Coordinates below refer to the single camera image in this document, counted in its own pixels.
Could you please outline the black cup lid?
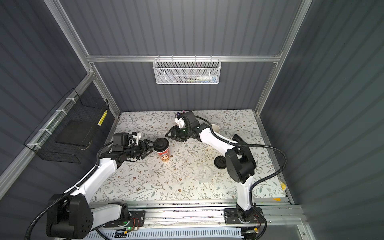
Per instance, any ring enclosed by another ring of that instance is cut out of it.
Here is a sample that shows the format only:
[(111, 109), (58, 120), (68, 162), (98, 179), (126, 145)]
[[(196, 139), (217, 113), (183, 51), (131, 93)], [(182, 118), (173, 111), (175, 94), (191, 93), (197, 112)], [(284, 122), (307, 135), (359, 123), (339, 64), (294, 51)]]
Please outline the black cup lid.
[(227, 168), (226, 158), (223, 156), (218, 156), (214, 159), (214, 165), (219, 170), (224, 170)]
[(166, 138), (157, 138), (153, 143), (153, 149), (158, 153), (162, 153), (169, 148), (169, 144)]

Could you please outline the beige patterned paper cup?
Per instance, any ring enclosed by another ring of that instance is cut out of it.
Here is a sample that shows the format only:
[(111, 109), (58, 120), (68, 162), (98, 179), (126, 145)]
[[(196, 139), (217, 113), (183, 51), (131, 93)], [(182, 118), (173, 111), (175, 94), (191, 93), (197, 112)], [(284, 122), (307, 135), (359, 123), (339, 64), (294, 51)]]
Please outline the beige patterned paper cup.
[(220, 131), (221, 131), (220, 127), (218, 125), (216, 125), (216, 124), (212, 124), (212, 129), (217, 134), (219, 134)]

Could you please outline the red patterned paper cup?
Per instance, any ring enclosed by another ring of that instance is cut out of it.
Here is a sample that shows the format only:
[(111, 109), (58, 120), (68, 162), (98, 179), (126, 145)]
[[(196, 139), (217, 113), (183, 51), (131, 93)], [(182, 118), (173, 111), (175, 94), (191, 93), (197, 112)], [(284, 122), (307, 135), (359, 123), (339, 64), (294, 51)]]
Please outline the red patterned paper cup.
[(163, 162), (167, 162), (167, 161), (170, 160), (171, 154), (170, 154), (170, 149), (169, 148), (166, 151), (162, 152), (162, 153), (158, 153), (158, 152), (156, 152), (156, 153), (160, 156), (160, 158), (161, 158), (161, 160)]

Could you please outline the clear leak-proof film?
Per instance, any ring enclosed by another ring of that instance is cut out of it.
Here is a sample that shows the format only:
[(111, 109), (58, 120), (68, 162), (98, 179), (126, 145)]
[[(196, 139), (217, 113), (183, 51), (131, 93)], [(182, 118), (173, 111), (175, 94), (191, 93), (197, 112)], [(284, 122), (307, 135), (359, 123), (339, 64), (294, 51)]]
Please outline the clear leak-proof film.
[(213, 170), (207, 165), (198, 166), (194, 170), (193, 175), (194, 179), (200, 183), (207, 183), (211, 181), (214, 176)]

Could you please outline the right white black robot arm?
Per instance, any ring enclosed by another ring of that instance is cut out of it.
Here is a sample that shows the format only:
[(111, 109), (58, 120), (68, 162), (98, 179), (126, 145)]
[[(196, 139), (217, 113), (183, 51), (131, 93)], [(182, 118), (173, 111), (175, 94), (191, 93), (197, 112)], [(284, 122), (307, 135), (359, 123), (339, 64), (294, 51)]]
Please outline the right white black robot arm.
[[(288, 164), (287, 155), (280, 149), (268, 145), (247, 144), (239, 135), (227, 139), (216, 133), (213, 125), (206, 119), (196, 116), (193, 112), (176, 113), (176, 125), (166, 134), (167, 138), (178, 142), (195, 139), (207, 144), (220, 152), (226, 161), (226, 169), (237, 185), (237, 215), (242, 222), (248, 222), (253, 215), (261, 215), (253, 202), (253, 189), (280, 173)], [(274, 173), (254, 182), (253, 176), (257, 167), (251, 148), (265, 148), (278, 152), (284, 158), (283, 165)]]

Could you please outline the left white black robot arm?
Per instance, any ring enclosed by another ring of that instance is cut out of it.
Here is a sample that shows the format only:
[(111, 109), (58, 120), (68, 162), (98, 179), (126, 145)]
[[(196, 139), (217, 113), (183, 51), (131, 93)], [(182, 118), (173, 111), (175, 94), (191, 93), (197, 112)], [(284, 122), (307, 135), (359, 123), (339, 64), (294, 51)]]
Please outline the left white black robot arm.
[(103, 182), (125, 161), (134, 163), (153, 152), (154, 142), (141, 139), (133, 132), (114, 134), (113, 141), (102, 146), (96, 155), (95, 166), (63, 194), (53, 195), (47, 207), (28, 226), (24, 238), (31, 239), (38, 221), (47, 216), (47, 236), (67, 240), (83, 239), (109, 222), (117, 221), (122, 228), (136, 224), (127, 204), (112, 203), (91, 209), (89, 203)]

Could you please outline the floral table mat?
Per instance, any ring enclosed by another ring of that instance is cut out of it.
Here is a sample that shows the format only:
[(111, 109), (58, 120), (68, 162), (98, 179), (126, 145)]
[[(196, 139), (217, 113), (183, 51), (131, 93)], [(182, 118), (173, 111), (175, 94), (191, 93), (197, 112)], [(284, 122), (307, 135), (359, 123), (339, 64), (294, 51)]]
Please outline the floral table mat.
[[(195, 115), (220, 127), (220, 134), (232, 138), (238, 134), (249, 144), (264, 144), (264, 139), (252, 110), (193, 111)], [(115, 133), (138, 132), (154, 141), (165, 137), (175, 126), (176, 112), (123, 112)], [(214, 159), (220, 155), (211, 146), (194, 139), (180, 143), (170, 141), (170, 160), (163, 162), (157, 153), (135, 163), (125, 162), (94, 194), (93, 202), (111, 201), (181, 201), (229, 200), (237, 198), (236, 183), (227, 170), (219, 170)], [(275, 171), (268, 150), (251, 148), (257, 164), (255, 181)], [(194, 179), (194, 170), (207, 165), (213, 178), (207, 183)], [(286, 197), (281, 181), (274, 177), (257, 185), (254, 201)]]

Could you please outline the black stapler-like object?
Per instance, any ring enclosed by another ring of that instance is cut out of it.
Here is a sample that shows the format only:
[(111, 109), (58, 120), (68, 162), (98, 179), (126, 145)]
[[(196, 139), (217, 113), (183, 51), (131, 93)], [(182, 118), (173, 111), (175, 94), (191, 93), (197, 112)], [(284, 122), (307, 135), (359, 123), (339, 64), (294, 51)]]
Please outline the black stapler-like object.
[(246, 145), (247, 143), (238, 135), (233, 136), (233, 141), (237, 142), (238, 145)]

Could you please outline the marker in white basket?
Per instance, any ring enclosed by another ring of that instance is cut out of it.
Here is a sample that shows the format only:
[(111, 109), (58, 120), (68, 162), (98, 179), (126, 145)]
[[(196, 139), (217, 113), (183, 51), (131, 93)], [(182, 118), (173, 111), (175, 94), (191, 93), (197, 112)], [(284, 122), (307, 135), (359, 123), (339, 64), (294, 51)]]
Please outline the marker in white basket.
[(203, 83), (216, 83), (217, 76), (198, 76), (196, 77), (196, 81), (200, 81)]

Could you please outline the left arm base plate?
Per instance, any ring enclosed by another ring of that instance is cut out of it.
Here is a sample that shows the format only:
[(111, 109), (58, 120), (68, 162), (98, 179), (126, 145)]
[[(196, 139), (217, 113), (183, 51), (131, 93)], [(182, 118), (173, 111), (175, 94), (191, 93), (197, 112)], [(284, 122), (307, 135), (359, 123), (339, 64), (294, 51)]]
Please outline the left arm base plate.
[(105, 228), (133, 228), (143, 227), (145, 221), (145, 211), (127, 211), (121, 213), (121, 216), (114, 221), (105, 223)]

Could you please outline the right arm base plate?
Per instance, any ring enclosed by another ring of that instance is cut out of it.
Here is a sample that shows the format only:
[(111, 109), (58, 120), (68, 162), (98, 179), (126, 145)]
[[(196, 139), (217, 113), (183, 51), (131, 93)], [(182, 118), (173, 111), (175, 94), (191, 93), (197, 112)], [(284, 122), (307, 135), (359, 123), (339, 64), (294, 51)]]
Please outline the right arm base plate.
[(226, 208), (223, 210), (223, 215), (225, 218), (226, 225), (234, 225), (234, 224), (253, 224), (253, 225), (261, 225), (266, 221), (263, 219), (263, 211), (261, 208), (256, 208), (251, 211), (251, 216), (245, 220), (240, 220), (237, 209), (236, 208)]

